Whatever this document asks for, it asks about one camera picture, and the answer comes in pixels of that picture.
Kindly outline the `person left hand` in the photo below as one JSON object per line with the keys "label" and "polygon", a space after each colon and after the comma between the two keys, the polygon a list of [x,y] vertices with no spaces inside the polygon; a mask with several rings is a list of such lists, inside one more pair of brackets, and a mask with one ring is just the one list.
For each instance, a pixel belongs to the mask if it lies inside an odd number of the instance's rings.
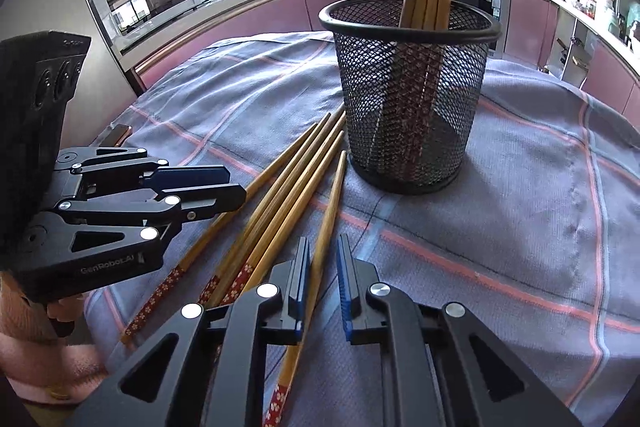
{"label": "person left hand", "polygon": [[84,313],[85,294],[66,297],[47,304],[47,317],[62,323],[75,322]]}

